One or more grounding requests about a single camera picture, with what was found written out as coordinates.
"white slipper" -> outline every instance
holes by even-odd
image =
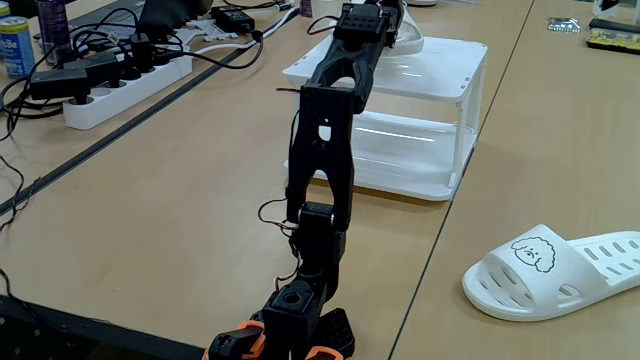
[[[538,225],[473,265],[462,285],[469,300],[493,317],[566,315],[640,285],[640,232],[565,241]]]
[[[402,17],[400,29],[398,29],[396,44],[393,48],[384,48],[382,56],[394,57],[419,54],[423,47],[424,36],[422,35],[422,31],[420,31],[416,22],[411,15],[409,15],[407,4],[404,4],[404,16]]]

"table surface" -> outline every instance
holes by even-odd
[[[75,1],[67,5],[67,13],[69,18],[75,18],[113,1]],[[258,18],[256,19],[256,26],[257,28],[267,28],[280,20],[283,15],[284,13]],[[37,18],[30,19],[29,25],[31,34],[39,32]],[[240,38],[230,41],[243,42],[247,40]],[[206,45],[210,44],[197,40],[192,43],[193,48],[201,48]],[[36,57],[41,57],[40,51],[38,49],[35,49],[35,51]],[[233,51],[234,49],[220,49],[207,53],[207,56],[214,59],[222,59]],[[42,120],[21,120],[13,133],[13,137],[0,143],[0,154],[24,174],[25,186],[30,185],[34,179],[58,168],[210,67],[211,64],[205,61],[195,60],[193,72],[190,75],[90,130],[82,131],[68,128],[62,115]],[[9,81],[4,68],[0,69],[0,88],[4,87]],[[0,168],[0,203],[14,195],[18,184],[18,176],[13,171],[2,166]]]
[[[410,11],[427,35],[489,46],[486,107],[529,6],[487,0]],[[321,40],[306,37],[309,23],[292,20],[267,40],[256,66],[220,71],[38,193],[0,237],[14,292],[199,347],[258,310],[273,277],[294,265],[285,239],[256,210],[283,194],[293,99],[274,89],[286,86],[281,71]],[[370,104],[424,111],[403,101],[374,96]],[[310,197],[330,201],[322,185]],[[357,358],[390,353],[448,206],[354,195],[340,288],[326,308],[347,309]],[[281,205],[266,212],[283,214]]]
[[[590,12],[591,4],[535,1],[395,359],[637,359],[640,290],[513,323],[474,308],[461,285],[472,264],[537,224],[565,239],[639,230],[638,57],[587,48],[587,31],[545,26],[548,16],[568,16],[585,29]]]

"white power strip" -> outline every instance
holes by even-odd
[[[182,56],[167,65],[156,66],[154,71],[142,74],[137,80],[121,80],[124,86],[119,88],[94,88],[88,104],[64,102],[64,121],[74,129],[91,129],[191,74],[192,64],[193,59]]]

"electronic device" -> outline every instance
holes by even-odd
[[[140,16],[140,31],[160,38],[206,14],[213,0],[147,0]]]
[[[298,126],[289,149],[286,219],[293,224],[292,252],[302,265],[291,283],[276,288],[252,316],[253,325],[216,336],[204,358],[341,360],[353,354],[355,339],[344,310],[321,313],[338,289],[351,220],[353,117],[364,111],[373,72],[383,50],[395,46],[403,15],[401,0],[343,5],[326,56],[300,89]],[[333,87],[344,77],[353,79],[352,87]],[[329,136],[321,136],[323,127]],[[307,201],[318,170],[327,175],[333,204]]]

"orange bracket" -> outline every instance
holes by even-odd
[[[332,348],[314,346],[311,348],[306,360],[344,360],[344,357]]]
[[[262,351],[264,350],[264,342],[266,337],[264,336],[264,324],[259,321],[247,320],[244,321],[238,326],[237,330],[243,330],[248,328],[259,328],[262,330],[262,334],[258,337],[258,340],[253,344],[251,350],[249,350],[248,354],[242,355],[242,360],[257,360],[262,355]],[[209,349],[204,351],[204,355],[202,355],[202,360],[209,360]]]

